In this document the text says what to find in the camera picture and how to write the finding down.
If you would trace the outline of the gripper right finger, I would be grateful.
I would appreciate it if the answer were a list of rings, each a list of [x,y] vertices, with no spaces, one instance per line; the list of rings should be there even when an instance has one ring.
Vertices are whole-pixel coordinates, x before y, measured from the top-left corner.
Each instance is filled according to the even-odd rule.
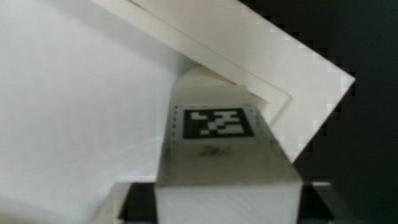
[[[328,182],[303,186],[298,224],[349,224],[349,210]]]

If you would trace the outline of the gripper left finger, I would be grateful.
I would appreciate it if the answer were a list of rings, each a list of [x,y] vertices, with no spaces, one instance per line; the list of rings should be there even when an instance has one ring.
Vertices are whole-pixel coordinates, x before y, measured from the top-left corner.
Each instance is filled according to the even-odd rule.
[[[157,224],[154,183],[117,183],[109,193],[104,224]]]

